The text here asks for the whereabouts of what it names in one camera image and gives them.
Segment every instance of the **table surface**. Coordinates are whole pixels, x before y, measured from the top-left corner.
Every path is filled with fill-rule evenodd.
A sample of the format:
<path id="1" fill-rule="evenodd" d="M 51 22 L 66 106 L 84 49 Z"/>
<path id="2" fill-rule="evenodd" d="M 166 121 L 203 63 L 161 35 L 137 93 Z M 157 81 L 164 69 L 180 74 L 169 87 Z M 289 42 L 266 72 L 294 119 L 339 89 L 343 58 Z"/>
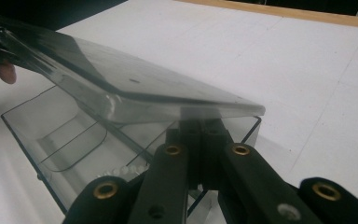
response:
<path id="1" fill-rule="evenodd" d="M 130 0 L 60 32 L 264 105 L 256 148 L 285 181 L 298 186 L 321 176 L 358 197 L 358 27 Z M 30 71 L 17 73 L 15 85 L 0 81 L 0 115 L 52 86 Z M 221 223 L 214 212 L 209 221 Z M 0 119 L 0 223 L 62 219 Z"/>

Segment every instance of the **finger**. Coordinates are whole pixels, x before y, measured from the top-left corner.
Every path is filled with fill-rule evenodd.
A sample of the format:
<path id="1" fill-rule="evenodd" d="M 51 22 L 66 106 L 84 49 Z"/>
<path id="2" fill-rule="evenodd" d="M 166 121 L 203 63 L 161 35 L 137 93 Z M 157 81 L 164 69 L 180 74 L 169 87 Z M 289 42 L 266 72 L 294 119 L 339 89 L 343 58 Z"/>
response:
<path id="1" fill-rule="evenodd" d="M 14 65 L 7 62 L 0 63 L 0 78 L 8 84 L 15 83 L 17 76 Z"/>

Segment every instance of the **white tabletop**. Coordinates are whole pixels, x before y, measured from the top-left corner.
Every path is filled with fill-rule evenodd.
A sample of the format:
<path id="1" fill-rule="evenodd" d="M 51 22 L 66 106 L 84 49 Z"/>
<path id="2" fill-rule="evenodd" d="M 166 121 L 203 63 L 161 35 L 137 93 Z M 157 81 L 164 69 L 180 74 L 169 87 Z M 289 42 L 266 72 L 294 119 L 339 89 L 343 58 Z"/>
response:
<path id="1" fill-rule="evenodd" d="M 326 177 L 358 197 L 358 28 L 130 0 L 61 32 L 264 105 L 256 148 L 284 180 L 298 186 Z M 17 73 L 15 85 L 0 81 L 0 115 L 52 86 L 24 69 Z M 62 219 L 0 119 L 0 223 Z"/>

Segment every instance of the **brass screw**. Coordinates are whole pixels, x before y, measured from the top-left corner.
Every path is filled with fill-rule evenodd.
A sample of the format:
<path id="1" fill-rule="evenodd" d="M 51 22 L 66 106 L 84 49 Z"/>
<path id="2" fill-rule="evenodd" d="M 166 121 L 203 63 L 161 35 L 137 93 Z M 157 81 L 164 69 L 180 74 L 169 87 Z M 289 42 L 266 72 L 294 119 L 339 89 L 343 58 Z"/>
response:
<path id="1" fill-rule="evenodd" d="M 329 201 L 338 201 L 341 199 L 341 194 L 334 187 L 318 182 L 312 186 L 313 191 L 320 197 Z"/>
<path id="2" fill-rule="evenodd" d="M 246 156 L 249 153 L 251 153 L 251 149 L 249 149 L 248 147 L 244 147 L 244 146 L 234 146 L 232 148 L 232 151 L 237 154 L 237 155 L 241 155 L 241 156 Z"/>
<path id="3" fill-rule="evenodd" d="M 165 148 L 165 153 L 171 156 L 176 156 L 180 153 L 181 149 L 175 146 L 169 146 Z"/>
<path id="4" fill-rule="evenodd" d="M 118 185 L 113 181 L 106 181 L 94 189 L 94 197 L 97 199 L 108 199 L 113 197 L 118 191 Z"/>

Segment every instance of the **wooden edge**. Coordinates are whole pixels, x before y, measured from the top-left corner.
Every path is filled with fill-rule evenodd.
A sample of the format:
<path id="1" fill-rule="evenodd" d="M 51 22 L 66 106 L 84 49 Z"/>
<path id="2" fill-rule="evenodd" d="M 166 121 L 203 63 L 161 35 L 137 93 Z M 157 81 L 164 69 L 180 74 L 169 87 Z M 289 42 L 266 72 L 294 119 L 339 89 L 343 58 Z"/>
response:
<path id="1" fill-rule="evenodd" d="M 225 0 L 176 0 L 179 2 L 193 3 L 210 7 L 223 7 L 237 9 L 242 11 L 250 11 L 256 13 L 264 13 L 274 16 L 295 18 L 308 21 L 322 21 L 339 25 L 349 25 L 358 27 L 358 17 L 339 15 L 332 13 L 307 11 L 286 7 L 270 7 L 257 4 L 230 2 Z"/>

